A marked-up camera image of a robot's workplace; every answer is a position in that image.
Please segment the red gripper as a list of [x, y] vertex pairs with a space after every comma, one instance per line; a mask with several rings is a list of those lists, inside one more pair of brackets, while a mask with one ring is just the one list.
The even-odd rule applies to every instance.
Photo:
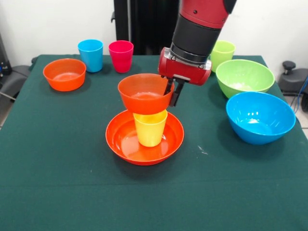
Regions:
[[[158, 64], [158, 73], [167, 79], [164, 95], [170, 94], [172, 92], [171, 88], [173, 86], [174, 77], [184, 79], [190, 84], [201, 86], [208, 80], [211, 74], [211, 70], [211, 60], [207, 60], [204, 64], [190, 64], [174, 57], [170, 52], [170, 48], [164, 47], [161, 50]], [[184, 80], [176, 80], [178, 84], [171, 96], [169, 102], [170, 107], [176, 106], [184, 86]]]

